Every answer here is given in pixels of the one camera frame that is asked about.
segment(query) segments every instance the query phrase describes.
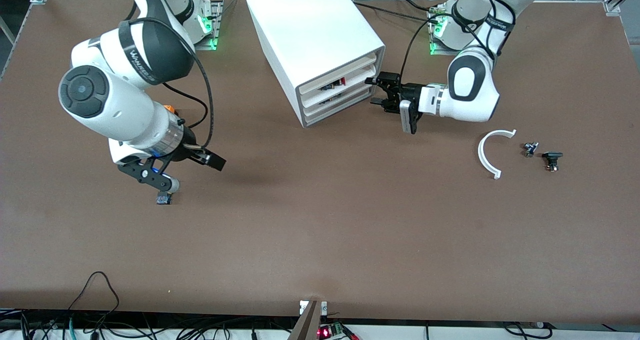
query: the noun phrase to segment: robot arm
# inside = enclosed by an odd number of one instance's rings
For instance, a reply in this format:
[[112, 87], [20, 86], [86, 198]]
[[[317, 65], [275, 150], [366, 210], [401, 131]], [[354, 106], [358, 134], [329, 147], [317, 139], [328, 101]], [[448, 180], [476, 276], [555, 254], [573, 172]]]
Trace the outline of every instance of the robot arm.
[[[400, 113], [406, 133], [416, 132], [416, 124], [423, 113], [471, 122], [491, 119], [500, 98], [491, 76], [496, 57], [514, 27], [515, 18], [534, 0], [502, 0], [510, 8], [498, 1], [476, 0], [475, 7], [473, 0], [457, 1], [463, 1], [464, 6], [458, 6], [456, 0], [445, 4], [446, 8], [454, 9], [451, 14], [458, 15], [456, 19], [440, 15], [438, 20], [439, 24], [448, 24], [439, 34], [443, 42], [465, 44], [448, 67], [447, 85], [402, 85], [394, 73], [384, 72], [377, 79], [368, 80], [375, 85], [386, 83], [384, 88], [389, 99], [372, 103], [382, 105], [386, 112]], [[459, 22], [461, 13], [464, 13], [466, 26]], [[473, 19], [483, 19], [475, 31], [482, 44], [471, 33], [464, 32], [473, 28], [469, 26]]]
[[[189, 74], [194, 42], [206, 35], [206, 28], [183, 24], [204, 17], [197, 0], [134, 1], [141, 18], [155, 21], [123, 21], [117, 29], [75, 46], [58, 97], [71, 117], [109, 138], [119, 170], [171, 193], [179, 182], [164, 174], [169, 162], [188, 158], [217, 170], [225, 163], [197, 145], [183, 119], [144, 92]], [[155, 160], [162, 167], [154, 168]]]

